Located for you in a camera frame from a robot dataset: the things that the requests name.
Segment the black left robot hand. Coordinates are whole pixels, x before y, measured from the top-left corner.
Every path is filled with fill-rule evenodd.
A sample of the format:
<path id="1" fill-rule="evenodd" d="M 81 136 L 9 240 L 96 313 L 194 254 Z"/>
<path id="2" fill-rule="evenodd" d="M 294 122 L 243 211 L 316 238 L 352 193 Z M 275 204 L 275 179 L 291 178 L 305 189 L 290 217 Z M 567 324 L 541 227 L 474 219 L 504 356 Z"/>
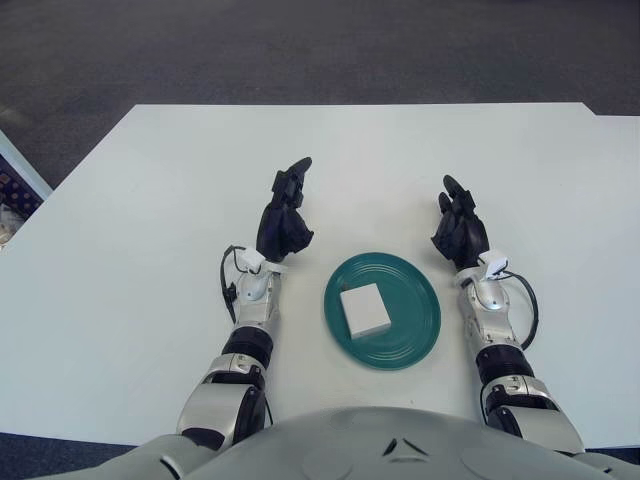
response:
<path id="1" fill-rule="evenodd" d="M 280 263 L 311 243 L 314 232 L 298 212 L 304 199 L 304 177 L 311 165 L 312 159 L 305 157 L 276 173 L 272 198 L 263 211 L 256 239 L 257 251 L 270 262 Z"/>

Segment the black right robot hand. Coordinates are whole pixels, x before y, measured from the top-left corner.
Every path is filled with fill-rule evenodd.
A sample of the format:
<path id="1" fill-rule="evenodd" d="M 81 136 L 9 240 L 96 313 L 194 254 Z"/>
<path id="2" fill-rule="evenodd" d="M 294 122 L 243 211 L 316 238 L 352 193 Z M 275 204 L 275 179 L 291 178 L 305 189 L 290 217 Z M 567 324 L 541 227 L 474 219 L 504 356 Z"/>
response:
<path id="1" fill-rule="evenodd" d="M 485 226 L 475 213 L 471 192 L 450 175 L 443 184 L 445 191 L 438 196 L 441 218 L 431 241 L 457 271 L 476 267 L 479 256 L 489 250 Z"/>

